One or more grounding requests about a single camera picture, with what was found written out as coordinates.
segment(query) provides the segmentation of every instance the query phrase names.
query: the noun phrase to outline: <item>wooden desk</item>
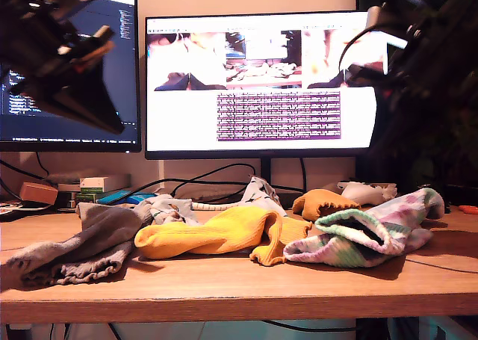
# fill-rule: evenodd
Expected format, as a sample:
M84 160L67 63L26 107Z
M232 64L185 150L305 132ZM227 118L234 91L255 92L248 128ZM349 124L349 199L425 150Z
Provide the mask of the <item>wooden desk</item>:
M213 212L202 212L205 220ZM417 252L371 269L287 263L271 268L245 254L147 262L95 284L25 290L1 279L1 322L150 322L478 314L478 216L456 209L426 222L435 237ZM0 261L13 248L62 241L80 230L74 214L1 225ZM470 272L458 272L445 268Z

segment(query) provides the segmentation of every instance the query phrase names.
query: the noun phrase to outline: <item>monitor screen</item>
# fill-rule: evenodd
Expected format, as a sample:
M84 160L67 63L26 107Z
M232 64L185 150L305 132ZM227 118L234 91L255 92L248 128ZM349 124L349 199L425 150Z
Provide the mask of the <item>monitor screen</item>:
M103 25L115 32L115 47L104 57L103 79L124 132L113 135L41 111L28 97L11 95L7 90L22 76L10 71L0 90L0 150L139 152L137 0L94 0L70 21L83 37Z
M352 63L387 70L388 37L367 13L146 18L146 157L353 155L370 144L372 87Z

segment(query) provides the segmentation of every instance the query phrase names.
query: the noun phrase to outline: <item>orange sock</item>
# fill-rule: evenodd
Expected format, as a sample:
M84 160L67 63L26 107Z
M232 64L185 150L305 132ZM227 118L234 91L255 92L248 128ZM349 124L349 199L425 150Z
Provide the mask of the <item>orange sock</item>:
M294 200L292 205L294 214L302 214L304 219L311 222L315 222L321 215L329 215L348 208L360 208L360 205L326 189L309 191Z

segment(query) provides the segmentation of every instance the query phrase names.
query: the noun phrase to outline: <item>orange object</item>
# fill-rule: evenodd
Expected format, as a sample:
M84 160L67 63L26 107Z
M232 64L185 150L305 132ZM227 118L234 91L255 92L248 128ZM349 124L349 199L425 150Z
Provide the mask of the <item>orange object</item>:
M20 198L24 201L46 203L53 205L57 199L58 189L49 185L23 182Z
M360 208L360 205L326 189L313 189L294 200L292 205L294 214L301 214L302 218L311 222L320 216L349 208Z
M458 209L466 214L478 214L478 207L474 205L461 205Z

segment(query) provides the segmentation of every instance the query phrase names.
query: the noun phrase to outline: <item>wall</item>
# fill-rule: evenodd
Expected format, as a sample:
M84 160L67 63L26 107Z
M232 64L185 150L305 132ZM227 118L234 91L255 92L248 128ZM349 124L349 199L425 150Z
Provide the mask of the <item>wall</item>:
M140 20L140 70L141 101L144 111L144 17L169 15L200 15L221 13L269 13L315 10L351 10L355 8L355 0L139 0ZM44 174L37 166L35 154L31 152L3 152L1 159L25 170ZM100 154L100 153L42 153L44 165L53 173L79 170L85 167L97 167L106 173L132 173L134 185L142 185L155 180L160 175L160 164L147 161L143 153L138 154ZM250 160L258 168L257 160ZM167 177L190 178L200 173L213 170L227 160L215 161L165 161L164 172ZM355 171L353 158L341 159L309 159L306 160L308 182L310 188L318 188L329 182L335 182L349 176ZM230 170L220 174L216 179L246 181L248 169ZM15 191L28 178L1 169L1 177ZM273 162L273 183L302 187L300 164L296 159L275 160ZM167 184L171 190L173 184ZM190 193L198 187L188 186L184 189ZM208 193L223 193L224 188L208 188Z

